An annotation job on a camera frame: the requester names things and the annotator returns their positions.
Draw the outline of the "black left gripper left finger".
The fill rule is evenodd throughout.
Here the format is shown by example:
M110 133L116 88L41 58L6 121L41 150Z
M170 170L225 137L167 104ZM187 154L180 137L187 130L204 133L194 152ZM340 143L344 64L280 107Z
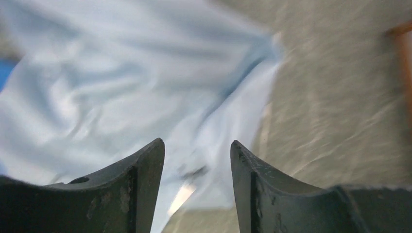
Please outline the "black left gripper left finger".
M69 183L0 178L3 233L148 233L164 165L155 139L134 154Z

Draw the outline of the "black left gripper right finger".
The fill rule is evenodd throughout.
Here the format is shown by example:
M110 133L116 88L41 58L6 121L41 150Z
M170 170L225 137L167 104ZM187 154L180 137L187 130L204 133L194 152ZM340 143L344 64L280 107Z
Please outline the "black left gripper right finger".
M409 233L412 188L299 181L234 141L230 150L241 233Z

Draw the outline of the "light blue pillowcase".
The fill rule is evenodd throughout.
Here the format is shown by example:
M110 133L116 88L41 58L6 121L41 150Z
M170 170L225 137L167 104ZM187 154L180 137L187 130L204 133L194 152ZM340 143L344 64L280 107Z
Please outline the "light blue pillowcase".
M209 0L3 0L23 52L0 93L0 167L51 184L155 138L154 233L176 210L234 204L230 145L253 142L281 64L273 35Z

